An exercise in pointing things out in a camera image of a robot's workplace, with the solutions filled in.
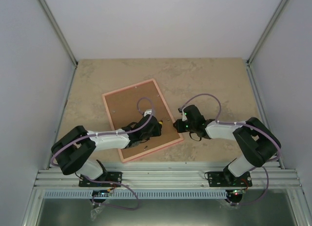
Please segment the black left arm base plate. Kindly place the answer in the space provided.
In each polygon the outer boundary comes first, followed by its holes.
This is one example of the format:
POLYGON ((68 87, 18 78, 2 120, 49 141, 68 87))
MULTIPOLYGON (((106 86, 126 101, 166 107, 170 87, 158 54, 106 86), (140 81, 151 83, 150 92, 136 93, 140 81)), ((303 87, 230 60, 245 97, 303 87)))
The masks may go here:
POLYGON ((107 174, 103 174, 96 181, 106 181, 107 183, 95 183, 87 180, 82 175, 80 176, 79 187, 120 187, 122 181, 122 172, 119 171, 109 171, 107 174))

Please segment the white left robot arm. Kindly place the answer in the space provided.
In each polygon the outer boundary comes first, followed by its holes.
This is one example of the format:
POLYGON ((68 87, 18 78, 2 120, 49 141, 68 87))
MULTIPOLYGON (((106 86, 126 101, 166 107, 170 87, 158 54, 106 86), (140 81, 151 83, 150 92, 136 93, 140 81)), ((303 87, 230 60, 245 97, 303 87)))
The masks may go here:
POLYGON ((106 169, 99 160, 92 160, 91 154, 138 146, 151 137, 161 136, 162 124, 161 120, 147 114, 139 122, 115 131, 93 132, 76 126, 52 146, 51 165, 60 167, 63 175, 77 173, 101 187, 107 180, 106 169))

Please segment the left controller board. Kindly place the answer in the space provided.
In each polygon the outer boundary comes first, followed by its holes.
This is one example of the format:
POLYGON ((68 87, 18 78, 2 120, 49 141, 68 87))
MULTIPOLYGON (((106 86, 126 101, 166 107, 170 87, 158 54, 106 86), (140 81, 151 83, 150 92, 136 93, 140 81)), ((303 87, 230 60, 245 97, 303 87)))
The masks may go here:
POLYGON ((95 203, 103 203, 107 200, 109 196, 114 193, 114 189, 107 189, 107 190, 95 190, 92 192, 91 202, 95 203))

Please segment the aluminium corner post right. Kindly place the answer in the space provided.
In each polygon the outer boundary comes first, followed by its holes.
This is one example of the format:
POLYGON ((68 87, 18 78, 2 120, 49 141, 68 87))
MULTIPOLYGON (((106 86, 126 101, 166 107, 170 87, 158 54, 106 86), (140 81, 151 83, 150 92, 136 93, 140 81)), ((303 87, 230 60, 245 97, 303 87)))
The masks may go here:
POLYGON ((273 30, 275 27, 276 23, 278 22, 279 18, 281 17, 283 11, 287 7, 288 3, 290 0, 281 0, 276 7, 275 11, 273 12, 273 15, 271 16, 268 24, 266 25, 264 31, 262 32, 259 40, 257 41, 254 49, 252 50, 249 58, 246 60, 247 66, 251 66, 252 62, 254 61, 256 55, 264 45, 266 39, 268 38, 270 32, 273 30))

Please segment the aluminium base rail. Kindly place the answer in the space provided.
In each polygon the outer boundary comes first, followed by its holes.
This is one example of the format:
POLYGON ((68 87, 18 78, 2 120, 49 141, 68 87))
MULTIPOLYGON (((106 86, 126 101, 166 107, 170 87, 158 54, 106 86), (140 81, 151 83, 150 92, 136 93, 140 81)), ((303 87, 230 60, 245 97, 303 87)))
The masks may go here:
MULTIPOLYGON (((204 178, 207 171, 222 171, 225 162, 128 162, 105 163, 108 171, 121 171, 122 183, 132 189, 208 189, 204 178)), ((264 168, 251 172, 253 189, 300 188, 294 169, 282 169, 278 162, 267 163, 264 168)), ((78 178, 63 175, 59 168, 39 170, 34 183, 40 189, 75 189, 78 178)))

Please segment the controller board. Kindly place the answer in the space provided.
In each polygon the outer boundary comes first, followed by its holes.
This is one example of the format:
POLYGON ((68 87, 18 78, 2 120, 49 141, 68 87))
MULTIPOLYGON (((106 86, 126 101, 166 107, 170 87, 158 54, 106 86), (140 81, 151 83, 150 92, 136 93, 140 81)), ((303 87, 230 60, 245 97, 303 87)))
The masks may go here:
POLYGON ((226 201, 231 205, 237 205, 242 200, 243 194, 246 192, 245 188, 226 190, 226 201))
POLYGON ((107 190, 95 190, 92 192, 91 202, 95 203, 103 203, 107 200, 109 196, 114 193, 114 189, 107 189, 107 190))

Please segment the aluminium corner post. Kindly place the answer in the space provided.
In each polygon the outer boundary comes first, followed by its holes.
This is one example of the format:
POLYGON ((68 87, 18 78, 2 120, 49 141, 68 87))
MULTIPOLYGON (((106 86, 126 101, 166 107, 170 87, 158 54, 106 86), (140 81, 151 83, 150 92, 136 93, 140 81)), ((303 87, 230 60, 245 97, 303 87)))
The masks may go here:
POLYGON ((76 60, 63 32, 61 31, 51 9, 49 8, 49 5, 47 3, 46 0, 38 0, 40 6, 42 7, 44 13, 46 14, 50 24, 52 25, 52 28, 54 29, 54 31, 56 32, 65 52, 67 53, 69 59, 71 60, 73 66, 76 68, 78 65, 78 61, 76 60))
POLYGON ((266 25, 264 31, 262 32, 259 40, 257 41, 254 49, 252 50, 249 58, 246 60, 247 66, 251 66, 252 62, 254 61, 256 55, 264 45, 266 39, 268 38, 270 32, 273 30, 275 27, 276 23, 278 22, 279 18, 281 17, 283 11, 287 7, 288 3, 290 0, 281 0, 276 7, 275 11, 273 12, 273 15, 271 16, 268 24, 266 25))

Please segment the right controller board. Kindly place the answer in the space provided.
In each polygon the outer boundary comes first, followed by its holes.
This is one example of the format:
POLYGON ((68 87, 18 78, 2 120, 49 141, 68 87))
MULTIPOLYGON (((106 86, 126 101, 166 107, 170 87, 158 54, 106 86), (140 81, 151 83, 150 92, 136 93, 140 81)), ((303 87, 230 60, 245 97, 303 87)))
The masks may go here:
POLYGON ((243 194, 246 192, 245 188, 226 190, 226 201, 231 205, 237 205, 242 200, 243 194))

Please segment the aluminium corner post left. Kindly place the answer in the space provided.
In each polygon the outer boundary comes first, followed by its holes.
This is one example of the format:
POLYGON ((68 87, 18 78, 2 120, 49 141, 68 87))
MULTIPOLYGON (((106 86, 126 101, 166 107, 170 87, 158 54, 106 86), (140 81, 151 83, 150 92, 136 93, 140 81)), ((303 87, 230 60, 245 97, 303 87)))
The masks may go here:
POLYGON ((50 24, 52 25, 52 28, 54 29, 54 31, 56 32, 65 52, 67 53, 69 59, 71 60, 73 66, 76 68, 78 65, 78 61, 76 60, 63 32, 61 31, 51 9, 49 8, 49 5, 47 3, 46 0, 38 0, 40 6, 42 7, 44 13, 46 14, 50 24))

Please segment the pink wooden photo frame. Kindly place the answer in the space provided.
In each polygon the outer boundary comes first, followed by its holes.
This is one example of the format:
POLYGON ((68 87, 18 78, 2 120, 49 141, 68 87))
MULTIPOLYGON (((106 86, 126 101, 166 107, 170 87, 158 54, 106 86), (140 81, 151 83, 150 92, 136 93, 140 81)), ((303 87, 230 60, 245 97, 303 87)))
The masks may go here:
POLYGON ((157 120, 162 121, 161 136, 152 137, 133 148, 118 150, 122 163, 134 161, 184 140, 173 127, 175 119, 154 79, 104 93, 102 99, 113 130, 138 122, 142 118, 141 112, 151 108, 154 108, 157 120))

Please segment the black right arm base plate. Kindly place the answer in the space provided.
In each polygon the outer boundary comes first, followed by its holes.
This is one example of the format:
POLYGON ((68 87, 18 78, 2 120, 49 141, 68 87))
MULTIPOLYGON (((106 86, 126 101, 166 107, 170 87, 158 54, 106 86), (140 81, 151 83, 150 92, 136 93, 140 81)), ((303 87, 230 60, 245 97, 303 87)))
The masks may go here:
POLYGON ((204 177, 208 181, 209 187, 247 188, 253 186, 250 172, 235 177, 230 172, 209 171, 204 173, 204 177))

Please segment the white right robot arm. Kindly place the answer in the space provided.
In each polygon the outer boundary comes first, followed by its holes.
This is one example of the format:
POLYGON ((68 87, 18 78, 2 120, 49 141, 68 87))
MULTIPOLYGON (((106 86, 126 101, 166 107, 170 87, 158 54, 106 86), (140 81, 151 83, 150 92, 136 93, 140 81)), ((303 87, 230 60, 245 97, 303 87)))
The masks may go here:
POLYGON ((242 155, 223 170, 224 182, 230 187, 241 182, 241 176, 253 168, 263 166, 280 152, 278 139, 257 118, 242 122, 221 122, 205 119, 195 105, 182 109, 182 118, 173 127, 178 133, 195 133, 199 139, 226 139, 236 141, 242 155))

